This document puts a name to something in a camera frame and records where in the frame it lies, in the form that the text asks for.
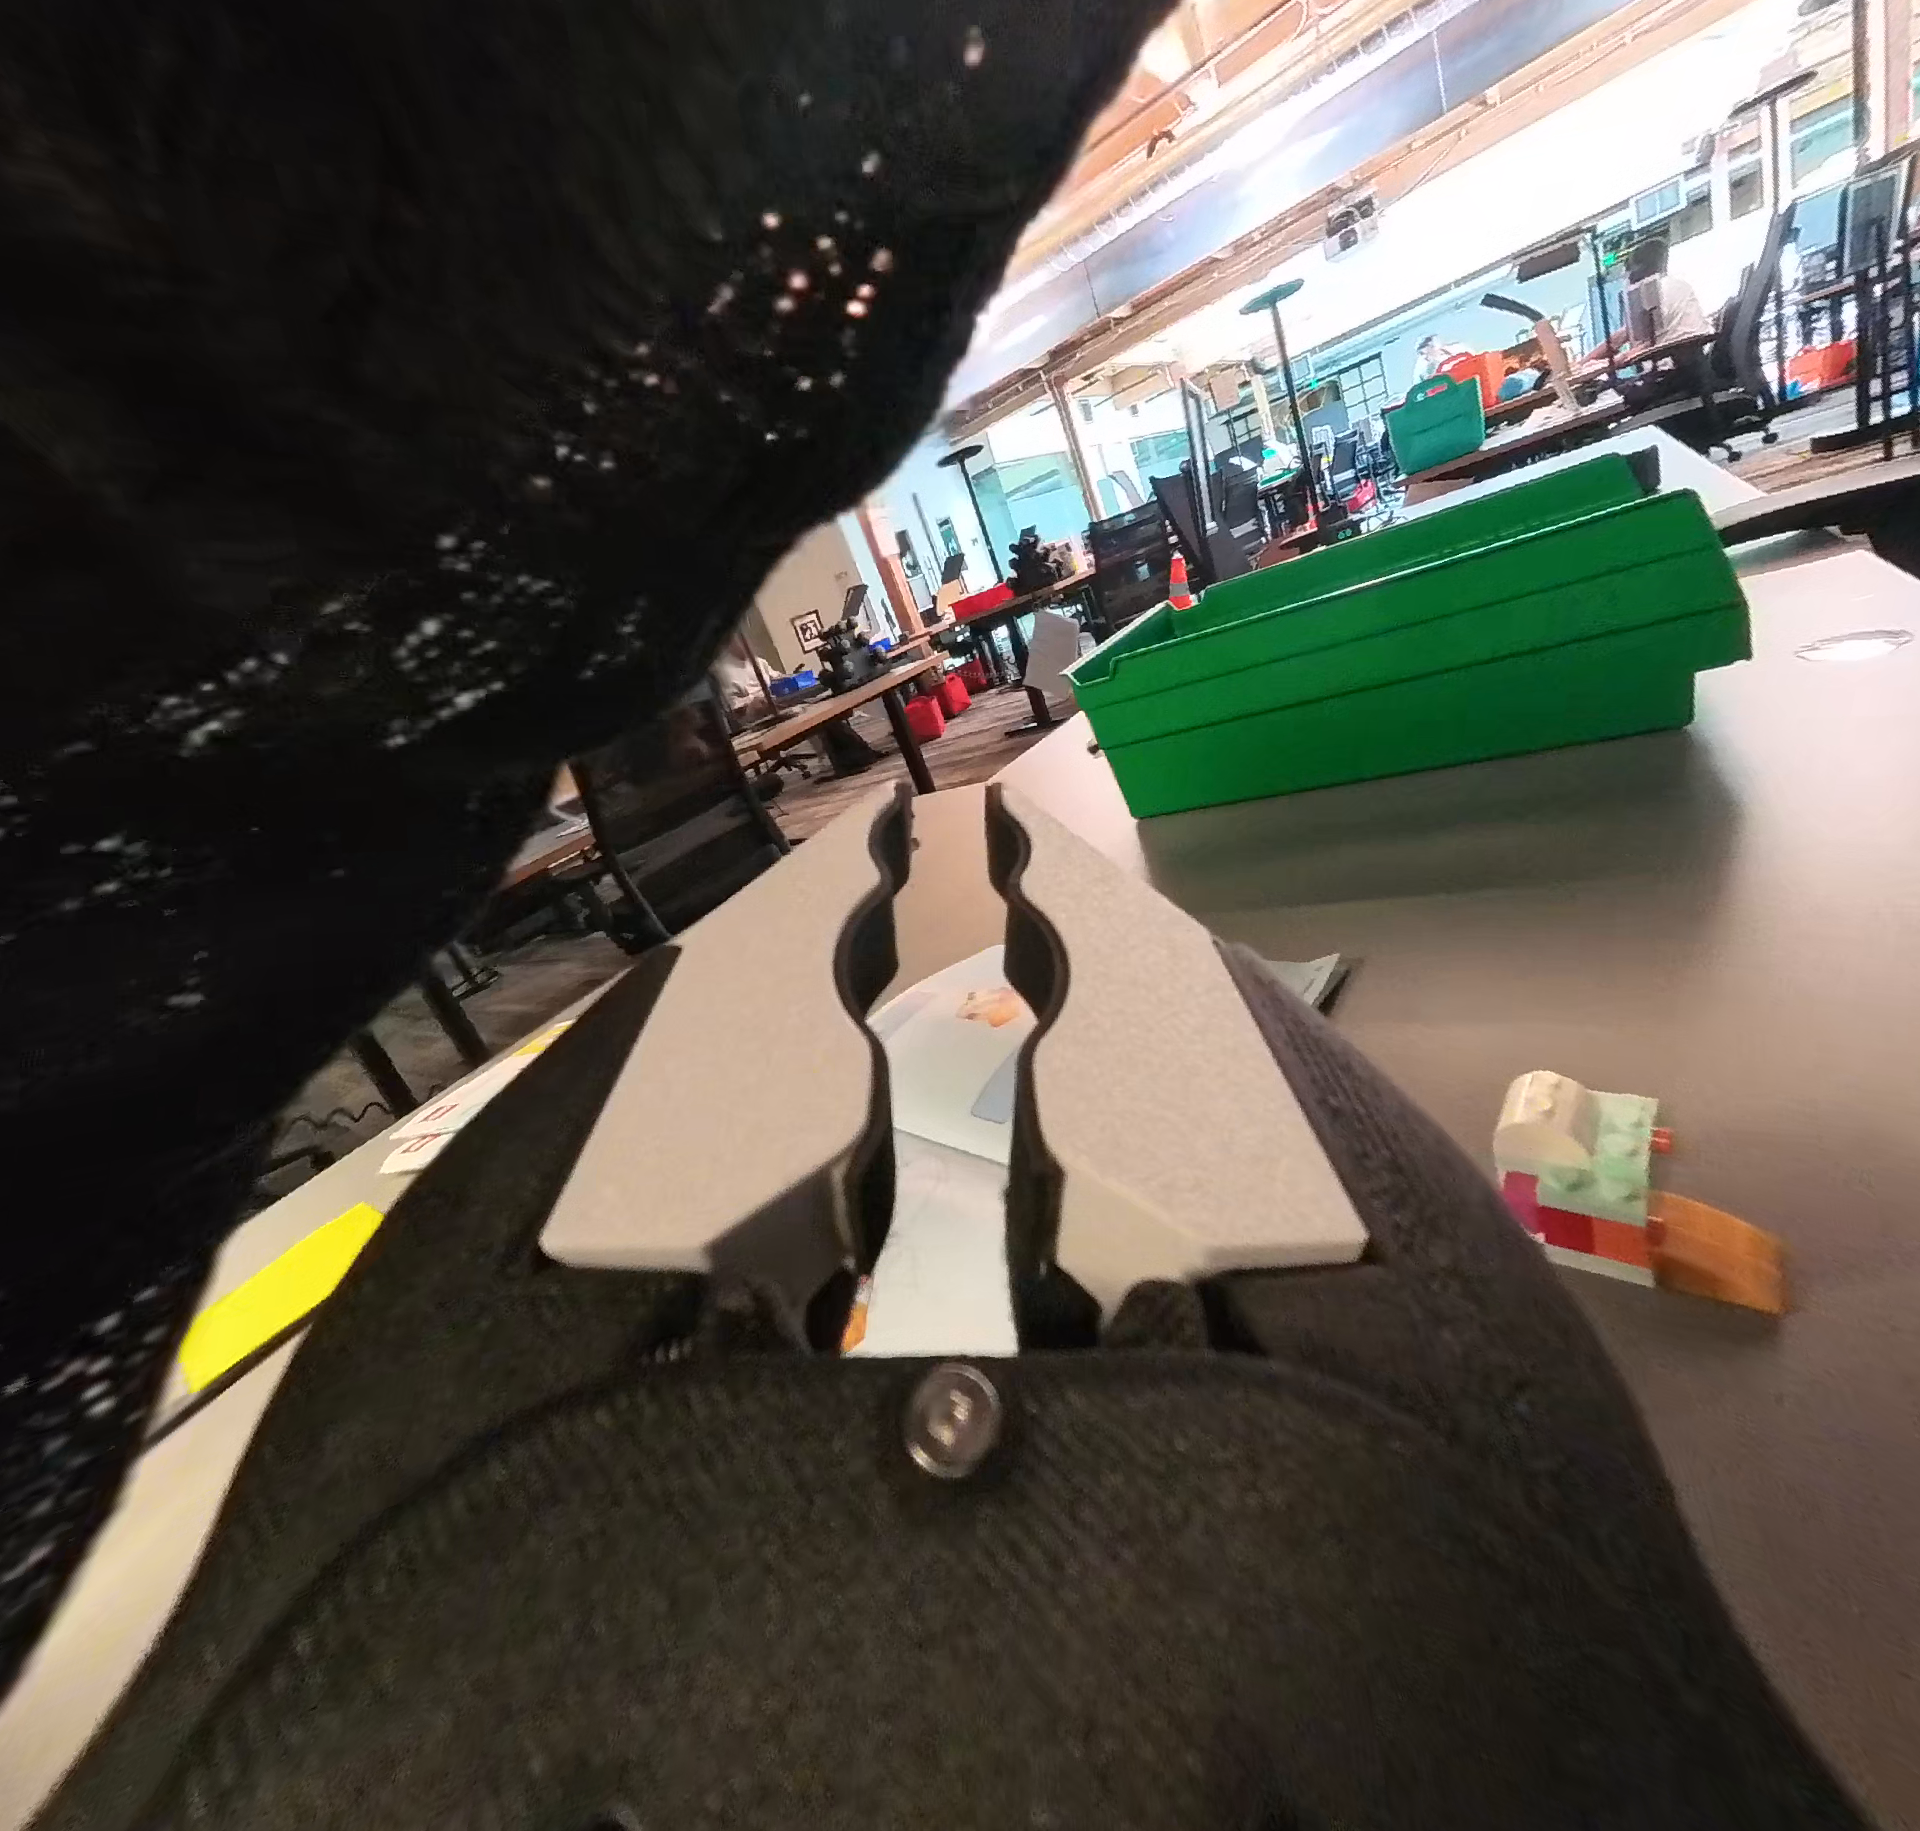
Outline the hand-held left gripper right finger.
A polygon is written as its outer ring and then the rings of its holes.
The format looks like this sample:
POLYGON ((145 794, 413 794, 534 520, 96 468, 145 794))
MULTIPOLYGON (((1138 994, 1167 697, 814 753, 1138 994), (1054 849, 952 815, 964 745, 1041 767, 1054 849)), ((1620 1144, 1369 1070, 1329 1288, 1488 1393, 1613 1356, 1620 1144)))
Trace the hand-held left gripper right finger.
POLYGON ((1356 1265, 1352 1196, 1212 932, 1016 789, 987 796, 1017 1055, 1017 1323, 1108 1323, 1148 1284, 1356 1265))

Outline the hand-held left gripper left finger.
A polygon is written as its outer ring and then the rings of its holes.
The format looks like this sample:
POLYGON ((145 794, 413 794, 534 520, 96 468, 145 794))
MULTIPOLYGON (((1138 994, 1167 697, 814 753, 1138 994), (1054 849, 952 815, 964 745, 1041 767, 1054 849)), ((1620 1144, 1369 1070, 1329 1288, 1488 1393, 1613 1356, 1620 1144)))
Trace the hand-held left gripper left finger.
POLYGON ((870 1012, 899 970, 912 848, 910 791, 877 789, 683 932, 543 1228, 548 1258, 795 1310, 875 1267, 895 1154, 870 1012))

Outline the green plastic bin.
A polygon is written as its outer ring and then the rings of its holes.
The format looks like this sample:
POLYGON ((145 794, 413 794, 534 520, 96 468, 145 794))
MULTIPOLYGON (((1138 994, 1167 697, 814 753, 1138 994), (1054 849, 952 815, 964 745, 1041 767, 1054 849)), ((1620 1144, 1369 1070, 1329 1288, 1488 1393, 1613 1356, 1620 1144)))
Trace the green plastic bin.
POLYGON ((1157 604, 1068 676, 1148 819, 1677 732, 1748 655, 1710 507, 1646 446, 1157 604))

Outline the open instruction booklet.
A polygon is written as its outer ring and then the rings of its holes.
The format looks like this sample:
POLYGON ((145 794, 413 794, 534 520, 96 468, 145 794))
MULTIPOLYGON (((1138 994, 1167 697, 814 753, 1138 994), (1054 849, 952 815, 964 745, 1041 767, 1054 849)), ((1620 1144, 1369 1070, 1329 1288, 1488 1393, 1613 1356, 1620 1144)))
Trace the open instruction booklet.
POLYGON ((891 1076, 897 1194, 843 1348, 1005 1356, 1016 1348, 1005 1183, 1017 1055, 1034 1014, 992 945, 910 987, 870 1026, 891 1076))

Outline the black mesh office chair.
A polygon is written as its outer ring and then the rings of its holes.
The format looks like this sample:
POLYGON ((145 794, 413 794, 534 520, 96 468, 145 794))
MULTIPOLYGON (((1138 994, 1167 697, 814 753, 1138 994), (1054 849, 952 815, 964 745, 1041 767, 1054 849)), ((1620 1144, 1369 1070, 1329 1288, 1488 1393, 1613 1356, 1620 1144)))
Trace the black mesh office chair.
POLYGON ((565 761, 592 835, 585 900, 626 954, 647 954, 726 905, 791 849, 702 683, 565 761))

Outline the closed instruction booklet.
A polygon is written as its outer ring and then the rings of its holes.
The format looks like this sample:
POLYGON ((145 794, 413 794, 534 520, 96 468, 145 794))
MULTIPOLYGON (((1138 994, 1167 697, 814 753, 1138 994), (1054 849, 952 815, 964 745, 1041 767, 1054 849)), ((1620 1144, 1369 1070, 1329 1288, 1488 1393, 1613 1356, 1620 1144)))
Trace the closed instruction booklet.
POLYGON ((483 1098, 471 1092, 447 1092, 417 1113, 410 1116, 386 1138, 388 1149, 377 1167, 381 1178, 410 1178, 427 1169, 449 1138, 460 1133, 483 1108, 483 1098))

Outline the wooden office desk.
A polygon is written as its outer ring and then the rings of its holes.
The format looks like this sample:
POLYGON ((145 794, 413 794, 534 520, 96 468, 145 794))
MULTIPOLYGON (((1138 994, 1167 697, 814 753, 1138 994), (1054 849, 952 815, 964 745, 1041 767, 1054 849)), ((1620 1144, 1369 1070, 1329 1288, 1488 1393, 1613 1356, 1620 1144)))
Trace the wooden office desk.
POLYGON ((734 735, 732 759, 742 766, 776 759, 830 725, 846 721, 860 708, 880 704, 912 789, 917 794, 934 794, 938 788, 932 779, 929 764, 924 757, 921 737, 908 721, 907 701, 915 687, 925 679, 937 683, 943 676, 944 661, 938 653, 932 653, 910 666, 880 671, 851 690, 814 697, 798 708, 788 705, 770 723, 734 735))

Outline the partly built toy brick model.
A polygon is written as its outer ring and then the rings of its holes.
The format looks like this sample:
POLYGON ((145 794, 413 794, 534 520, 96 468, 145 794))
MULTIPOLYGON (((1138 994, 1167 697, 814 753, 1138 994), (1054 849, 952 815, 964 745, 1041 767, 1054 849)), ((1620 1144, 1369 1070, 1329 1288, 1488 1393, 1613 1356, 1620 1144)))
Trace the partly built toy brick model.
POLYGON ((1523 1072, 1491 1136, 1497 1191, 1544 1257, 1647 1291, 1790 1314, 1784 1243, 1659 1185, 1672 1136, 1656 1098, 1523 1072))

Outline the yellow sticky note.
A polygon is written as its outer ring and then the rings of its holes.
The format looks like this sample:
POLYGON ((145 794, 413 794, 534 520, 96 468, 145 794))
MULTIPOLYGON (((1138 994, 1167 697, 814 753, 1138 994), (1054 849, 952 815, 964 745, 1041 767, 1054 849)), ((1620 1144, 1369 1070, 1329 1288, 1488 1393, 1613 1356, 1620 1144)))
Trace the yellow sticky note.
POLYGON ((355 1204, 205 1303, 179 1340, 185 1391, 199 1398, 298 1327, 339 1288, 381 1221, 377 1208, 355 1204))

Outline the black floor lamp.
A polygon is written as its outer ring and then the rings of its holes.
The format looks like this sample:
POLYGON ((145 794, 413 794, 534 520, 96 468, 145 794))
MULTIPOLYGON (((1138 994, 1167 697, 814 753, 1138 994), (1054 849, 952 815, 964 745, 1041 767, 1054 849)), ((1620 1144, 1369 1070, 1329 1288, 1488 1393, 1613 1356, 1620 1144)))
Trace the black floor lamp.
POLYGON ((1288 347, 1288 340, 1285 340, 1285 330, 1283 330, 1283 314, 1282 314, 1283 303, 1288 298, 1293 298, 1300 288, 1303 288, 1303 281, 1299 281, 1299 280, 1275 284, 1273 288, 1262 289, 1260 295, 1250 298, 1240 306, 1240 316, 1264 314, 1271 325, 1275 345, 1277 345, 1279 371, 1283 377, 1285 414, 1288 414, 1288 422, 1293 426, 1297 459, 1299 459, 1299 466, 1300 466, 1300 473, 1305 479, 1307 523, 1312 527, 1312 534, 1319 536, 1319 527, 1325 523, 1323 482, 1319 482, 1317 461, 1316 461, 1316 455, 1313 455, 1312 443, 1307 438, 1307 429, 1305 429, 1305 414, 1300 407, 1299 383, 1293 371, 1293 357, 1290 357, 1290 347, 1288 347))
POLYGON ((1000 557, 999 547, 997 547, 997 542, 994 542, 994 539, 992 539, 992 530, 990 530, 990 523, 987 523, 987 518, 985 518, 982 497, 979 497, 979 490, 978 490, 978 484, 975 484, 975 477, 973 477, 973 463, 975 463, 982 455, 983 455, 983 446, 979 446, 979 444, 963 444, 963 446, 956 446, 956 448, 943 453, 940 459, 938 459, 938 463, 940 463, 943 468, 948 468, 948 470, 954 470, 954 473, 963 479, 963 482, 964 482, 964 488, 967 488, 967 492, 968 492, 968 499, 970 499, 970 504, 973 504, 973 520, 975 520, 975 523, 978 523, 979 539, 982 539, 982 542, 983 542, 985 552, 987 552, 987 557, 990 557, 990 569, 992 569, 994 582, 997 582, 997 583, 1005 583, 1005 564, 1002 564, 1002 557, 1000 557))

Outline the person's black clothing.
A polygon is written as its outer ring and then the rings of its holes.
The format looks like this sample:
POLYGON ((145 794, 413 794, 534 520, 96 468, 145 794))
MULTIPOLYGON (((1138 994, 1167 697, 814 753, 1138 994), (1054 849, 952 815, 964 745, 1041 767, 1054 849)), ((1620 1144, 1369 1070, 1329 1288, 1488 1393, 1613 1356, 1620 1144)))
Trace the person's black clothing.
POLYGON ((285 1104, 899 463, 1178 0, 5 0, 5 1687, 285 1104))

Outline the green fabric tote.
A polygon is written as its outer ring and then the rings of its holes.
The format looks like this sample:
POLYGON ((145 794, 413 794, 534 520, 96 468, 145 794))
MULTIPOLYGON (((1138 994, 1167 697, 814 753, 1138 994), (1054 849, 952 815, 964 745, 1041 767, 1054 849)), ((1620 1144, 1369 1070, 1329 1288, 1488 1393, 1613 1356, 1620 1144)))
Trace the green fabric tote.
POLYGON ((1425 377, 1385 410, 1383 425, 1397 474, 1412 481, 1483 448, 1483 385, 1475 373, 1425 377))

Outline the black high-back office chair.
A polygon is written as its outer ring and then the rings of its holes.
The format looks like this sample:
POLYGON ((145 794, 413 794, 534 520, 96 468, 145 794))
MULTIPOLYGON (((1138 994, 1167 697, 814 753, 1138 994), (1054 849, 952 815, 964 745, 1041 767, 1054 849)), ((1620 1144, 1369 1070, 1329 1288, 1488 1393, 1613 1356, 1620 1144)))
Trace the black high-back office chair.
POLYGON ((1746 268, 1723 330, 1710 347, 1708 429, 1710 451, 1727 463, 1742 457, 1740 444, 1758 438, 1777 443, 1777 420, 1784 413, 1784 366, 1777 351, 1784 343, 1784 254, 1793 245, 1798 204, 1781 206, 1763 232, 1760 258, 1746 268))

